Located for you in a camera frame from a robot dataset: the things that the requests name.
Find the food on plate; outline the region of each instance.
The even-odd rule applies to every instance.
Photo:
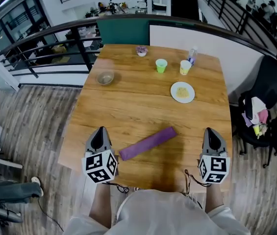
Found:
[[[176,90],[176,96],[180,98],[187,98],[189,97],[188,90],[185,87],[178,87]]]

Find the purple cloth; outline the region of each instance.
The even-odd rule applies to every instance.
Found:
[[[173,127],[168,127],[162,131],[153,134],[152,136],[137,142],[119,152],[123,161],[136,157],[138,154],[148,151],[161,143],[174,138],[176,132]]]
[[[244,113],[242,113],[242,116],[243,116],[243,118],[244,118],[244,120],[245,120],[245,124],[246,124],[246,126],[247,127],[250,127],[250,126],[252,126],[252,122],[246,117],[246,114],[245,114],[245,112]]]

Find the green cup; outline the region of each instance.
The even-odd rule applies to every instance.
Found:
[[[163,73],[166,69],[166,66],[168,65],[168,62],[165,59],[157,59],[156,65],[157,65],[157,72]]]

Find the yellow cup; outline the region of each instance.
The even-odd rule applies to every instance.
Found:
[[[186,75],[189,69],[192,67],[192,64],[187,60],[182,60],[180,63],[179,73]]]

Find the plastic bottle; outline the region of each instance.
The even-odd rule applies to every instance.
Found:
[[[194,46],[190,51],[189,51],[189,54],[188,54],[188,58],[187,58],[187,61],[190,62],[192,64],[192,66],[194,66],[194,63],[195,63],[195,60],[196,60],[196,57],[197,57],[197,46]]]

